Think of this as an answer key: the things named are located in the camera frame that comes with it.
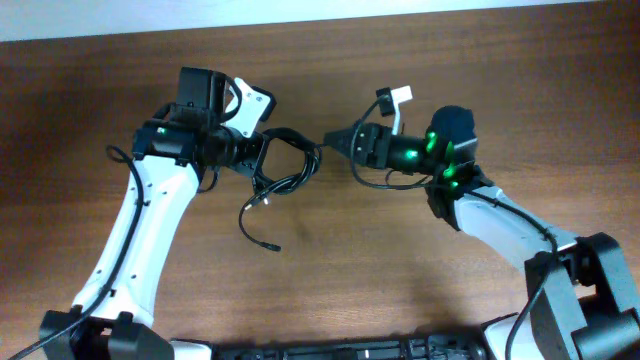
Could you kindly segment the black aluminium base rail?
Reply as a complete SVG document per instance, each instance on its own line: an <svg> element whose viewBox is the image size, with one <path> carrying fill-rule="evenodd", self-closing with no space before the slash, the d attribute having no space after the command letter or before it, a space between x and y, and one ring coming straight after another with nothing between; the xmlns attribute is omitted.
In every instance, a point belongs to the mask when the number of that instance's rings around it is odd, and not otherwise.
<svg viewBox="0 0 640 360"><path fill-rule="evenodd" d="M215 360L485 360L484 346L460 335L265 347L219 347Z"/></svg>

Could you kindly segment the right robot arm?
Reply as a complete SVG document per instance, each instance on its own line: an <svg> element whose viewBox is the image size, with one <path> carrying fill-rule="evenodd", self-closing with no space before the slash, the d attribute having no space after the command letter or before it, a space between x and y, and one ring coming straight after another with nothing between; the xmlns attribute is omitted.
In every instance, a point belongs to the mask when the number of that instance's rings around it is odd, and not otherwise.
<svg viewBox="0 0 640 360"><path fill-rule="evenodd" d="M527 301L483 329L497 359L636 359L639 292L619 243L581 236L512 201L475 162L471 110L445 106L423 137L357 120L324 143L360 166L422 174L434 215L496 251L526 279Z"/></svg>

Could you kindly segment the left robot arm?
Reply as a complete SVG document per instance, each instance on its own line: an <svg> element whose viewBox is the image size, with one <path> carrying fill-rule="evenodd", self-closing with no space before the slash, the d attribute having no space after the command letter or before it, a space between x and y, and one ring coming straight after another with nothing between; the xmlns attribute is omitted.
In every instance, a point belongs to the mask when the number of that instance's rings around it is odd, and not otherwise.
<svg viewBox="0 0 640 360"><path fill-rule="evenodd" d="M128 190L98 263L67 312L39 329L49 359L210 359L211 344L153 331L161 273L179 222L206 170L250 176L266 150L256 131L276 105L240 78L184 67L175 101L158 109L119 159Z"/></svg>

